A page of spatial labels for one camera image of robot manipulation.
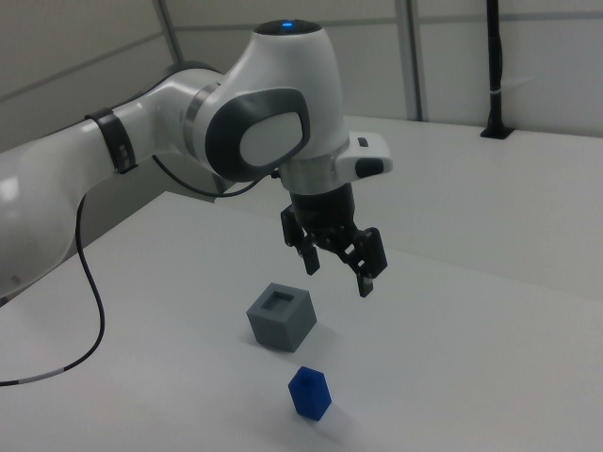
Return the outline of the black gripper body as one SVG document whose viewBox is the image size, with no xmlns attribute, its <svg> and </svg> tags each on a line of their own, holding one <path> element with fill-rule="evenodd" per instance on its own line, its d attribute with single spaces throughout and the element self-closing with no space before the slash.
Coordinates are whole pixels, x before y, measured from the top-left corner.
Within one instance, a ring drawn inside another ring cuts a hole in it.
<svg viewBox="0 0 603 452">
<path fill-rule="evenodd" d="M 357 231 L 351 184 L 317 195 L 290 194 L 297 222 L 318 246 L 349 246 Z"/>
</svg>

